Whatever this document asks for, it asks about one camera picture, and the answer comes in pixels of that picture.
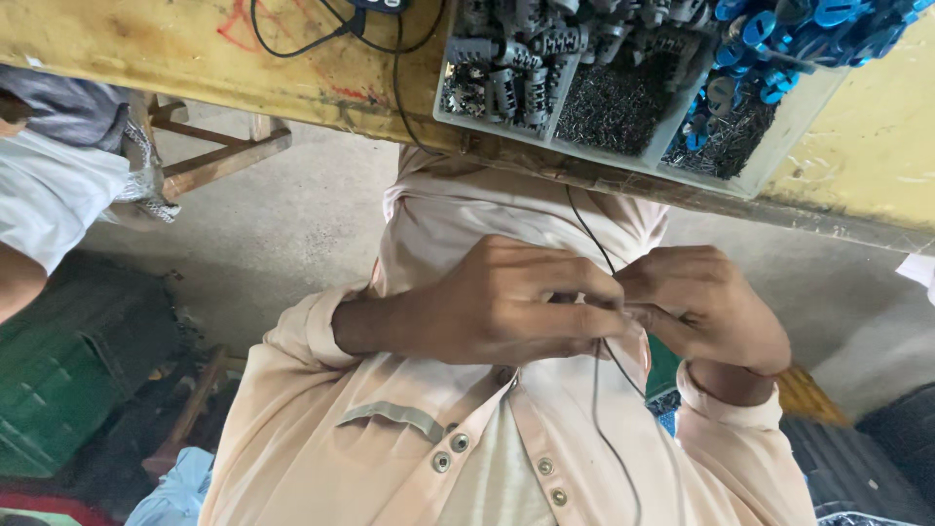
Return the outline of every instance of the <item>finger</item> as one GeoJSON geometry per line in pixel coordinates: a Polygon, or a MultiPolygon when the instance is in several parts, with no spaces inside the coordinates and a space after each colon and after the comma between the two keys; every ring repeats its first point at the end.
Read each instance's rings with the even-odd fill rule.
{"type": "Polygon", "coordinates": [[[700,332],[656,305],[627,306],[624,312],[680,357],[707,358],[710,354],[700,332]]]}
{"type": "Polygon", "coordinates": [[[514,340],[607,338],[622,336],[631,327],[619,311],[584,303],[513,301],[495,316],[499,332],[514,340]]]}
{"type": "Polygon", "coordinates": [[[541,248],[532,243],[502,236],[500,234],[487,234],[486,236],[482,237],[481,240],[477,242],[477,244],[491,248],[541,248]]]}
{"type": "MultiPolygon", "coordinates": [[[[686,249],[693,247],[671,248],[686,249]]],[[[664,249],[654,249],[649,255],[637,259],[618,271],[614,274],[614,277],[618,280],[634,279],[638,276],[723,278],[727,280],[736,273],[735,265],[720,251],[713,247],[703,248],[711,248],[711,250],[664,251],[664,249]]]]}
{"type": "Polygon", "coordinates": [[[552,338],[523,344],[523,362],[529,363],[546,358],[571,358],[579,355],[594,355],[596,342],[577,338],[552,338]]]}
{"type": "Polygon", "coordinates": [[[626,304],[653,303],[672,310],[704,315],[723,303],[723,284],[695,278],[635,276],[620,280],[626,304]]]}
{"type": "Polygon", "coordinates": [[[570,250],[544,248],[540,246],[507,247],[491,250],[487,262],[492,265],[521,265],[536,261],[573,259],[577,254],[570,250]]]}
{"type": "Polygon", "coordinates": [[[624,300],[624,288],[607,272],[587,257],[574,257],[543,261],[506,271],[505,279],[511,283],[525,285],[516,300],[532,300],[544,293],[561,292],[575,294],[583,292],[600,300],[624,300]]]}

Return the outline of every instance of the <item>jacket cuff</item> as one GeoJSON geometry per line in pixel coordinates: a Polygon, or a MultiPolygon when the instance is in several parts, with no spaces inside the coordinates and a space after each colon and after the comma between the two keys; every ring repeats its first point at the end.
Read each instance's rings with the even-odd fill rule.
{"type": "Polygon", "coordinates": [[[335,343],[331,318],[341,302],[355,299],[367,288],[368,284],[368,281],[360,281],[329,288],[311,306],[305,326],[306,339],[309,342],[312,357],[322,364],[334,369],[344,369],[361,361],[361,357],[345,353],[335,343]]]}
{"type": "Polygon", "coordinates": [[[739,407],[721,402],[701,390],[688,374],[688,360],[683,360],[676,373],[676,383],[682,394],[682,403],[710,420],[738,428],[761,431],[779,430],[783,408],[779,405],[779,386],[773,385],[772,394],[765,402],[751,407],[739,407]]]}

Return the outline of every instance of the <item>wrist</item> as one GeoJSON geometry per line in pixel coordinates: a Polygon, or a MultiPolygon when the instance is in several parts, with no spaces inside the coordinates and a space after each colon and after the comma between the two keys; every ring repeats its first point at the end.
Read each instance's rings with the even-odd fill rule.
{"type": "Polygon", "coordinates": [[[757,376],[774,378],[789,367],[792,366],[792,353],[786,351],[780,356],[774,356],[763,360],[762,363],[745,367],[749,373],[757,376]]]}
{"type": "Polygon", "coordinates": [[[338,348],[349,355],[405,349],[407,294],[341,302],[331,317],[338,348]]]}
{"type": "Polygon", "coordinates": [[[706,358],[694,358],[686,367],[698,388],[721,402],[739,407],[765,403],[775,384],[771,376],[706,358]]]}

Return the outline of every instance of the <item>concrete floor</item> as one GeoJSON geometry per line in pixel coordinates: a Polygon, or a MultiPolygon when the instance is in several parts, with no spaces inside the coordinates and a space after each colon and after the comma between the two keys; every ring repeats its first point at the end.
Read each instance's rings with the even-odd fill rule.
{"type": "MultiPolygon", "coordinates": [[[[247,137],[248,115],[202,104],[190,124],[247,137]]],[[[178,199],[173,225],[96,224],[82,247],[155,273],[175,270],[180,313],[208,343],[246,355],[308,293],[367,278],[396,145],[291,124],[292,148],[178,199]]],[[[215,146],[159,132],[166,164],[215,146]]],[[[935,381],[935,307],[893,270],[904,255],[716,215],[673,210],[666,244],[712,243],[783,321],[796,360],[857,416],[935,381]]]]}

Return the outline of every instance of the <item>light pink jacket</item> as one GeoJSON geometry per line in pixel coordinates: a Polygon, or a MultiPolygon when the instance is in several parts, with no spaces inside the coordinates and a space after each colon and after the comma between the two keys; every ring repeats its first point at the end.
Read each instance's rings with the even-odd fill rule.
{"type": "MultiPolygon", "coordinates": [[[[400,172],[386,194],[388,227],[371,281],[379,294],[434,281],[487,233],[568,248],[604,266],[559,184],[413,152],[402,155],[400,172]]],[[[665,207],[573,195],[618,269],[659,243],[665,207]]],[[[591,418],[593,358],[515,371],[351,357],[335,345],[331,315],[366,286],[305,298],[251,349],[200,525],[434,524],[503,397],[559,524],[634,523],[631,486],[591,418]],[[451,439],[461,433],[468,444],[458,452],[451,439]],[[450,459],[443,473],[433,462],[439,453],[450,459]]],[[[614,351],[644,381],[642,358],[619,343],[614,351]]],[[[632,477],[640,524],[815,524],[778,429],[778,391],[740,408],[706,396],[684,370],[678,385],[683,406],[672,440],[613,362],[599,363],[601,427],[632,477]]]]}

